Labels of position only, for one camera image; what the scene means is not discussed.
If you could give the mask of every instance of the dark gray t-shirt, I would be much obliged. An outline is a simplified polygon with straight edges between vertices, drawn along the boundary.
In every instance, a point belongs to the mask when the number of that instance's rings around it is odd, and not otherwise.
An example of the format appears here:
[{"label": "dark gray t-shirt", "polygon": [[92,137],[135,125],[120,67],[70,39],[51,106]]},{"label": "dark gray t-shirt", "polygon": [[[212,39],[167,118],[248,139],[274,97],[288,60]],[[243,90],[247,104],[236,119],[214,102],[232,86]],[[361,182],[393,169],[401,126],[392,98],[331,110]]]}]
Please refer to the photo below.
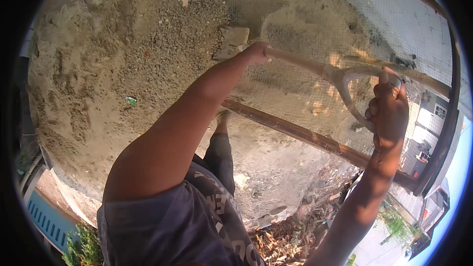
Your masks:
[{"label": "dark gray t-shirt", "polygon": [[265,265],[233,196],[191,163],[183,183],[159,195],[104,202],[98,233],[107,265]]}]

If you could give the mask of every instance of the wire mesh screen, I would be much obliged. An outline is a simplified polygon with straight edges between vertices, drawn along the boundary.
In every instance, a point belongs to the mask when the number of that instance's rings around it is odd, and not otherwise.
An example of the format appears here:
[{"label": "wire mesh screen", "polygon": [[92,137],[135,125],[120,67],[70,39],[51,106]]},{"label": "wire mesh screen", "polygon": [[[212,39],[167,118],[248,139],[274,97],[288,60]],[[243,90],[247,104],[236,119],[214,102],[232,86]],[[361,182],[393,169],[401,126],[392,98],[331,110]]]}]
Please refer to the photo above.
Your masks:
[{"label": "wire mesh screen", "polygon": [[[447,22],[420,0],[225,1],[232,25],[250,29],[249,43],[266,41],[276,49],[339,68],[361,65],[353,61],[353,56],[394,62],[451,85]],[[400,169],[414,175],[416,168],[421,172],[418,162],[428,161],[442,126],[431,130],[431,122],[425,126],[417,121],[423,104],[432,104],[427,97],[437,99],[428,90],[430,84],[403,79],[410,116]],[[360,113],[368,108],[377,82],[377,77],[365,76],[349,83],[348,90]],[[370,155],[374,149],[372,133],[351,115],[336,88],[305,70],[279,61],[253,66],[231,95],[242,104],[365,154]],[[427,110],[434,115],[434,110]]]}]

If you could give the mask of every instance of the hand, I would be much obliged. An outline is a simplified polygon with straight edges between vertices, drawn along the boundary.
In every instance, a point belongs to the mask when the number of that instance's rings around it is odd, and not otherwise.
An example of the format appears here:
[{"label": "hand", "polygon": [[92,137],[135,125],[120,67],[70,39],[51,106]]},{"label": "hand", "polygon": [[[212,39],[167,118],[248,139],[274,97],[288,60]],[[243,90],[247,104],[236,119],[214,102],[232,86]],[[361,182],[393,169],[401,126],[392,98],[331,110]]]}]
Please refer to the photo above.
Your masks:
[{"label": "hand", "polygon": [[249,65],[264,64],[265,62],[271,62],[271,59],[264,55],[264,49],[270,47],[271,46],[266,42],[258,41],[250,45],[240,54],[248,58]]},{"label": "hand", "polygon": [[371,99],[365,112],[366,119],[377,128],[377,134],[373,137],[375,151],[388,151],[396,146],[402,148],[409,121],[409,104],[404,83],[401,82],[401,88],[398,89],[389,83],[388,74],[398,75],[386,66],[383,70],[379,83],[373,89],[375,97]]}]

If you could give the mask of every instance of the shovel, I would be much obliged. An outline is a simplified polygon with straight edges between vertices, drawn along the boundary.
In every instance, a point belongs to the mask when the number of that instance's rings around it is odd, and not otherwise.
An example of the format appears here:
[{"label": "shovel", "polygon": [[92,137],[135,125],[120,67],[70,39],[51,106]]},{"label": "shovel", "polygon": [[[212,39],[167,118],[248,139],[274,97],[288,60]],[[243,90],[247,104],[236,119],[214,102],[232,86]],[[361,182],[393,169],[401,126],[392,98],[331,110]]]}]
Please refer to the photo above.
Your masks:
[{"label": "shovel", "polygon": [[[348,108],[348,111],[359,121],[364,127],[370,132],[376,133],[376,126],[369,120],[365,119],[364,115],[356,108],[353,103],[350,92],[348,91],[348,85],[351,80],[364,76],[377,76],[379,77],[384,71],[379,67],[367,67],[367,66],[354,66],[346,69],[340,69],[330,64],[324,64],[314,60],[306,59],[298,55],[288,53],[282,50],[275,50],[271,48],[265,48],[264,54],[271,58],[276,59],[287,64],[296,66],[301,69],[305,69],[317,76],[322,77],[323,80],[331,83],[337,91],[340,93],[340,97],[343,103]],[[389,82],[398,89],[401,87],[401,80],[398,76],[389,74]]]}]

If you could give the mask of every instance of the person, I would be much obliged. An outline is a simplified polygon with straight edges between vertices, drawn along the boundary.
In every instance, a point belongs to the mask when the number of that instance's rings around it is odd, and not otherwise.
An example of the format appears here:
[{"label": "person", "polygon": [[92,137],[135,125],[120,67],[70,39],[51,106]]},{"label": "person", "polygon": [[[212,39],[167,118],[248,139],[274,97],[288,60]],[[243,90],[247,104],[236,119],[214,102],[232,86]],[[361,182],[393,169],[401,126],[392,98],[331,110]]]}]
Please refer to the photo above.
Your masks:
[{"label": "person", "polygon": [[[194,154],[219,105],[252,64],[263,64],[268,44],[257,42],[201,75],[117,158],[97,212],[106,264],[264,265],[246,233],[233,193],[227,121],[218,126],[204,159]],[[344,265],[375,221],[398,165],[408,120],[404,84],[374,87],[365,116],[377,128],[363,178],[305,265]]]}]

